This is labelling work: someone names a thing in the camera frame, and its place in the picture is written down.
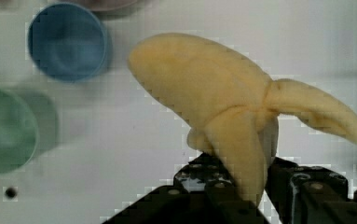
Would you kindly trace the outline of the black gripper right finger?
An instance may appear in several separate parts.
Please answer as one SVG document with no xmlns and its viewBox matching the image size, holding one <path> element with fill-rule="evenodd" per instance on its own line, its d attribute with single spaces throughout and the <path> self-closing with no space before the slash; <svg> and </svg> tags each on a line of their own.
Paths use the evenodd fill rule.
<svg viewBox="0 0 357 224">
<path fill-rule="evenodd" d="M 282 224 L 357 224 L 357 190 L 322 166 L 300 166 L 280 158 L 268 168 L 266 192 Z"/>
</svg>

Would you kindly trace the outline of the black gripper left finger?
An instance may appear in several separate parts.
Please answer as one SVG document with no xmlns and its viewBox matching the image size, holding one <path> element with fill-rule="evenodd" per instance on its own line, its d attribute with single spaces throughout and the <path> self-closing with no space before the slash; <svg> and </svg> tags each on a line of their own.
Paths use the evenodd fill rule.
<svg viewBox="0 0 357 224">
<path fill-rule="evenodd" d="M 171 185 L 153 189 L 102 224 L 269 224 L 239 198 L 233 178 L 206 153 L 181 168 Z"/>
</svg>

